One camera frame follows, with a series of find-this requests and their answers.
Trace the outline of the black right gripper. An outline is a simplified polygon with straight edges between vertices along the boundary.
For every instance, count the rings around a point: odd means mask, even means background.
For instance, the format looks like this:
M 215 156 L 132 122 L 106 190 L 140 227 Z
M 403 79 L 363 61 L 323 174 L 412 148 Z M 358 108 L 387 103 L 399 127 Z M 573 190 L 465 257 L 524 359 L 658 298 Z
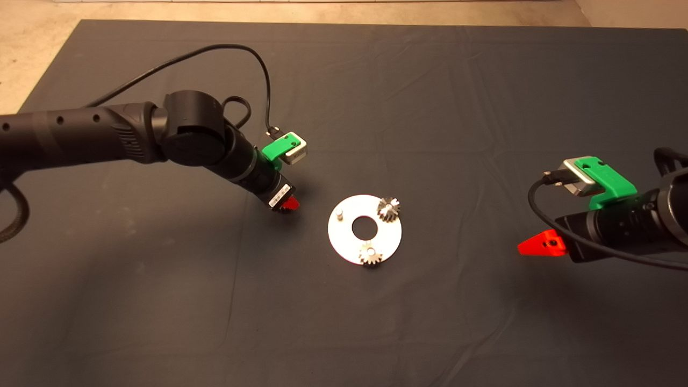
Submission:
M 673 252 L 673 194 L 649 191 L 602 209 L 555 219 L 561 230 L 620 252 L 658 256 Z M 568 254 L 563 238 L 545 230 L 518 244 L 523 256 L 560 257 Z

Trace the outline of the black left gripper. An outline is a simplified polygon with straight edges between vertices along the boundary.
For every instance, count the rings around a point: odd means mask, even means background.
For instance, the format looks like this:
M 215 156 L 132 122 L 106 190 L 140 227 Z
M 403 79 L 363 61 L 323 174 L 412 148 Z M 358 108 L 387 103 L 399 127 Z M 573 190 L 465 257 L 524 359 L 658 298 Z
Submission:
M 254 194 L 269 209 L 293 212 L 300 208 L 295 186 L 264 156 L 257 157 L 246 176 L 239 179 L 239 186 Z

